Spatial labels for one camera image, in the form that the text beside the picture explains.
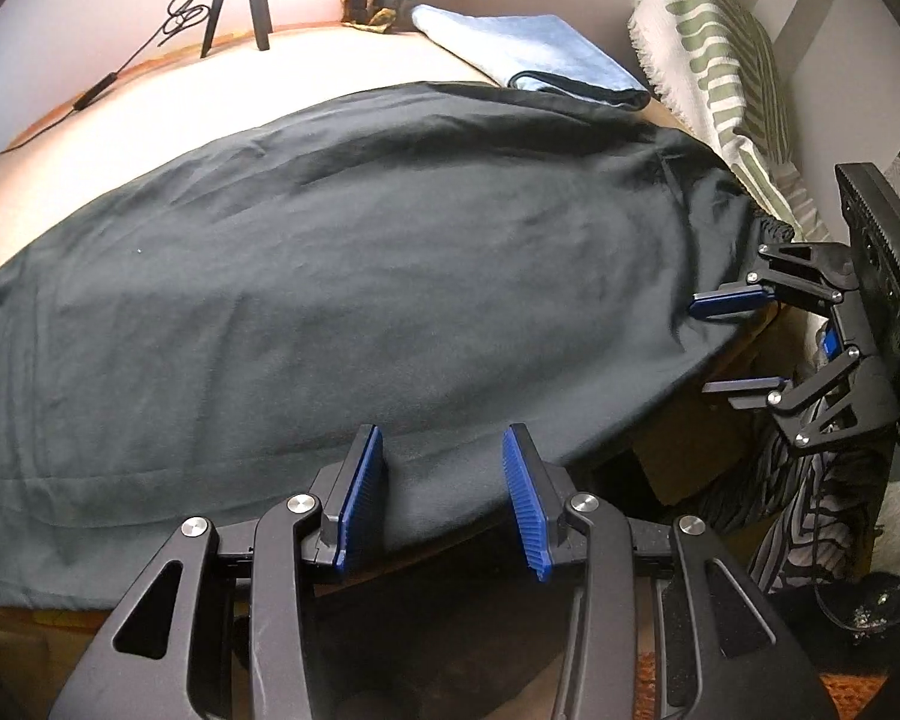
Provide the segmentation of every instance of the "light blue towel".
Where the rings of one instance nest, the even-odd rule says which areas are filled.
[[[631,111],[650,102],[637,79],[557,16],[474,17],[418,5],[413,23],[501,86]]]

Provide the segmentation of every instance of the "dark green fabric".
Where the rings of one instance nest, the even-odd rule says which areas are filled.
[[[258,517],[384,431],[386,545],[570,463],[728,341],[790,230],[705,145],[488,86],[351,95],[91,202],[0,269],[0,604],[106,608],[185,517]],[[674,447],[674,462],[679,462]]]

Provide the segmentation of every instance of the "orange patterned cloth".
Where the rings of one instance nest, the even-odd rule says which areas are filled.
[[[824,674],[821,679],[833,703],[837,704],[840,720],[853,720],[886,681],[886,677],[845,677],[835,674]],[[656,694],[653,653],[640,656],[636,682],[634,720],[653,720],[653,699]]]

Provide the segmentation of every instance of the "folded towel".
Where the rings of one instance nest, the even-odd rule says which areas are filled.
[[[640,110],[650,93],[557,16],[461,16],[418,5],[413,23],[501,86]]]

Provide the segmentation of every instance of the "striped pillow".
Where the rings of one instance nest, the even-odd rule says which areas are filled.
[[[735,0],[641,0],[629,21],[640,64],[663,103],[720,154],[797,240],[829,238],[793,164],[773,47]]]

